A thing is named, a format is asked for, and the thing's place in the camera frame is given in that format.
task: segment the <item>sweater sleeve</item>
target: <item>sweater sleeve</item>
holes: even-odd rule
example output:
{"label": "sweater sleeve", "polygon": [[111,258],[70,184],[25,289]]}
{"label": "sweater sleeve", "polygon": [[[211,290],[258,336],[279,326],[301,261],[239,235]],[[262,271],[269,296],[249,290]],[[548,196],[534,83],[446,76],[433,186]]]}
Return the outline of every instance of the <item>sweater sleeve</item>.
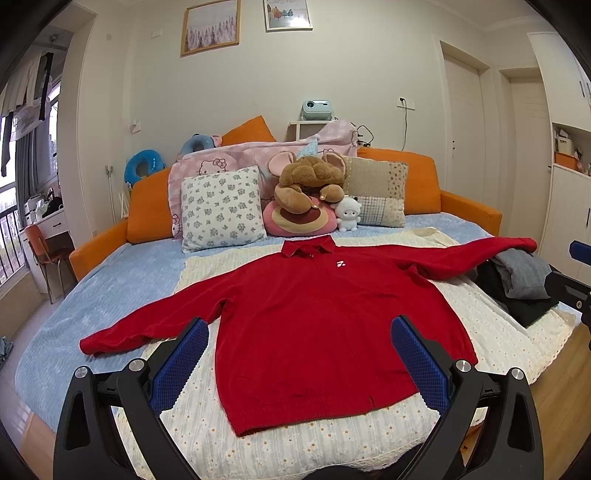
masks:
{"label": "sweater sleeve", "polygon": [[416,265],[418,272],[430,280],[447,280],[462,275],[496,254],[510,248],[534,252],[537,244],[531,238],[490,237],[465,245],[447,248],[416,248],[401,245],[383,245],[382,254],[392,258],[406,270]]}
{"label": "sweater sleeve", "polygon": [[211,323],[222,314],[226,302],[238,294],[243,277],[242,267],[149,303],[112,327],[82,339],[80,350],[86,355],[125,352],[152,339],[176,337],[194,317]]}

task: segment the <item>framed picture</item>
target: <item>framed picture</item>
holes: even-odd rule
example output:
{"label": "framed picture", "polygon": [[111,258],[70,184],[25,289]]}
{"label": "framed picture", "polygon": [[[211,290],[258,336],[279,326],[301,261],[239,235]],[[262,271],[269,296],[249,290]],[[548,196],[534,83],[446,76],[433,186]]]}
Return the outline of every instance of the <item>framed picture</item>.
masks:
{"label": "framed picture", "polygon": [[312,30],[306,0],[264,0],[267,31]]}
{"label": "framed picture", "polygon": [[240,43],[240,1],[216,0],[187,8],[181,56]]}

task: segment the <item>pink round cushion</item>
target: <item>pink round cushion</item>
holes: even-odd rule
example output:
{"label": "pink round cushion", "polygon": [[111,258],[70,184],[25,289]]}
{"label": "pink round cushion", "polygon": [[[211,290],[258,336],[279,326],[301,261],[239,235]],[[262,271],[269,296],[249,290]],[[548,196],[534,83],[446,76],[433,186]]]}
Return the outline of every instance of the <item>pink round cushion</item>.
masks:
{"label": "pink round cushion", "polygon": [[294,215],[273,200],[262,213],[265,229],[274,236],[315,236],[334,232],[337,225],[335,211],[316,198],[312,198],[312,203],[318,208]]}

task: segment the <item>balcony railing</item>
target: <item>balcony railing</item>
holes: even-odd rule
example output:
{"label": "balcony railing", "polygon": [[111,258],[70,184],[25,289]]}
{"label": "balcony railing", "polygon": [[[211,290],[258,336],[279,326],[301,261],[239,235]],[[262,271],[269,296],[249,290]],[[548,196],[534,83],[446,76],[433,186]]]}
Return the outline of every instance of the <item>balcony railing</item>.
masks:
{"label": "balcony railing", "polygon": [[0,212],[0,285],[25,265],[17,206]]}

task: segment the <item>sweater collar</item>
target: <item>sweater collar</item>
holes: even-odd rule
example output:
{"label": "sweater collar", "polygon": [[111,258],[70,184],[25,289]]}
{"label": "sweater collar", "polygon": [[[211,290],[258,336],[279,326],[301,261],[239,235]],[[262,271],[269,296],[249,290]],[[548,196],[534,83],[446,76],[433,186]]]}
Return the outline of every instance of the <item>sweater collar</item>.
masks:
{"label": "sweater collar", "polygon": [[335,242],[334,240],[332,240],[332,237],[330,235],[319,236],[316,238],[311,238],[309,240],[286,240],[283,242],[283,248],[281,249],[281,253],[287,258],[291,258],[298,251],[302,250],[305,247],[315,248],[320,252],[326,252],[331,254],[335,251]]}

